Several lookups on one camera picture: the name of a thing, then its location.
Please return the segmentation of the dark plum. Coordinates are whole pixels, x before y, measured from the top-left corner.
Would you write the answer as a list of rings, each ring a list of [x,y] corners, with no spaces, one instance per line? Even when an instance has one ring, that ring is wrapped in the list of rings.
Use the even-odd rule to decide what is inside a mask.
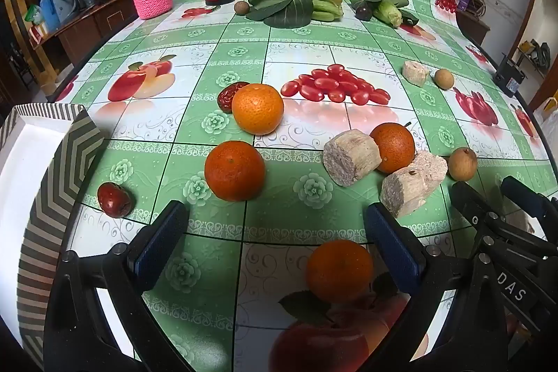
[[[367,4],[360,5],[355,10],[355,16],[360,21],[369,22],[372,18],[372,10]]]

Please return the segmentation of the black device at table edge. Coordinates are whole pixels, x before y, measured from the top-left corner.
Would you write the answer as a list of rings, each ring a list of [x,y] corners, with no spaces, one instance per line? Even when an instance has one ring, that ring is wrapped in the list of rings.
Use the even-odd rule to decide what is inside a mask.
[[[497,66],[493,81],[509,97],[515,97],[526,75],[506,55]]]

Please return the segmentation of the bok choy right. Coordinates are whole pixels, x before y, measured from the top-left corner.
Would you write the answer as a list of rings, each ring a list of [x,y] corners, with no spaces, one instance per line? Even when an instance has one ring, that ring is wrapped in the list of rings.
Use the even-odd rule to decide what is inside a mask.
[[[415,26],[419,23],[413,13],[406,11],[409,0],[350,0],[349,4],[354,12],[360,5],[367,4],[372,10],[372,18],[392,28],[401,25]]]

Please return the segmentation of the brown kiwi fruit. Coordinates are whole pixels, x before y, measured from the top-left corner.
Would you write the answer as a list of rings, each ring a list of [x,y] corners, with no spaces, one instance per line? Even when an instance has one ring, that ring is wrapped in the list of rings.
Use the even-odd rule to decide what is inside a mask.
[[[236,15],[244,16],[250,12],[251,6],[246,1],[238,1],[234,5]]]

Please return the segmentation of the longan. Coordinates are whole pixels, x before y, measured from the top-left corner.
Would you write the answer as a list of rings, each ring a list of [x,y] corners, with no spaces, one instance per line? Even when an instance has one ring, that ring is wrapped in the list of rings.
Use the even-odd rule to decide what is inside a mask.
[[[455,84],[454,76],[448,69],[438,69],[433,79],[435,84],[444,91],[451,90]]]
[[[477,172],[478,158],[476,153],[468,147],[460,147],[452,152],[448,158],[448,172],[456,181],[468,181]]]

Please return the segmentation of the blue thermos jug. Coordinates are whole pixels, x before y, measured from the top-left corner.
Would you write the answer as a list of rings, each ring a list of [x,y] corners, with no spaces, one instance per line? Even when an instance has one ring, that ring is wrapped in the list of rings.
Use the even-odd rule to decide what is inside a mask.
[[[48,34],[52,34],[61,26],[53,0],[40,0],[40,8]]]

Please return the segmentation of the dark orange with stem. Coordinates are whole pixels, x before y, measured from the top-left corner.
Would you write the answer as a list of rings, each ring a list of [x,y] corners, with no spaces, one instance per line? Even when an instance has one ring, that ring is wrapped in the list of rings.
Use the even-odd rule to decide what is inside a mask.
[[[371,133],[376,142],[382,162],[379,171],[389,175],[409,166],[415,157],[412,134],[402,124],[379,124]]]

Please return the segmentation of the sugarcane piece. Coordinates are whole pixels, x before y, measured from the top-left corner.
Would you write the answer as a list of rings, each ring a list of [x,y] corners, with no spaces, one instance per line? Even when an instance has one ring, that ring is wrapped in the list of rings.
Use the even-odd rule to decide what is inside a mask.
[[[406,60],[402,67],[402,76],[409,84],[423,87],[428,80],[429,72],[425,66],[417,61]]]
[[[419,151],[410,165],[385,177],[379,201],[394,218],[415,212],[440,186],[447,170],[444,158]]]
[[[358,129],[343,131],[323,146],[323,166],[341,187],[355,184],[381,163],[375,140]]]

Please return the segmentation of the bok choy left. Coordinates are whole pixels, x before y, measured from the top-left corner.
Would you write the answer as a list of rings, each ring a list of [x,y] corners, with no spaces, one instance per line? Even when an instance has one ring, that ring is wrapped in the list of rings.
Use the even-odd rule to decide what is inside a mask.
[[[274,28],[300,28],[312,20],[336,22],[343,16],[339,3],[333,0],[247,0],[246,18]]]

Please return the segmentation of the red jujube behind orange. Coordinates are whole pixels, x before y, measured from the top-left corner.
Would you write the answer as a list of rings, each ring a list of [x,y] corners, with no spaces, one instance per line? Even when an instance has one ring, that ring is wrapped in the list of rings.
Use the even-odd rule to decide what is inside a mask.
[[[217,98],[218,107],[225,113],[232,112],[232,103],[235,97],[235,94],[243,87],[249,85],[248,82],[245,81],[238,81],[233,84],[230,84],[226,88],[224,88],[219,94]]]

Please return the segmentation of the red jujube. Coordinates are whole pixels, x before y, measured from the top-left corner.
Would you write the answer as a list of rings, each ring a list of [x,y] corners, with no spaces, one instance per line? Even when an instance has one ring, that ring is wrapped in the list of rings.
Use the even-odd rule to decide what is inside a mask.
[[[226,88],[224,88],[219,94],[217,98],[218,107],[225,113],[232,112],[232,103],[235,97],[235,94],[243,87],[249,85],[248,82],[245,81],[238,81],[233,84],[230,84]]]
[[[106,215],[122,218],[133,210],[133,199],[120,185],[104,182],[97,189],[97,202]]]

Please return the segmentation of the bok choy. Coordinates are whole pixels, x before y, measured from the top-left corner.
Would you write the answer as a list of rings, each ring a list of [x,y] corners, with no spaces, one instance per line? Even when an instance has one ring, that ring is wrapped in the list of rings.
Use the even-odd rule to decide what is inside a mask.
[[[349,4],[354,12],[360,5],[367,4],[372,10],[372,18],[392,28],[401,25],[415,26],[419,23],[413,13],[406,11],[409,0],[350,0]]]
[[[336,22],[343,16],[339,3],[333,0],[247,0],[246,18],[274,28],[300,28],[312,20]]]

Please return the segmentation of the white tray with chevron rim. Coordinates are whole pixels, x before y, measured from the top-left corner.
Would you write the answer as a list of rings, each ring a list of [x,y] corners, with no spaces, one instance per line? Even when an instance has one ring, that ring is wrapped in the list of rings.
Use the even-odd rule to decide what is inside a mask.
[[[37,367],[68,224],[102,143],[83,105],[18,105],[1,126],[1,319]]]

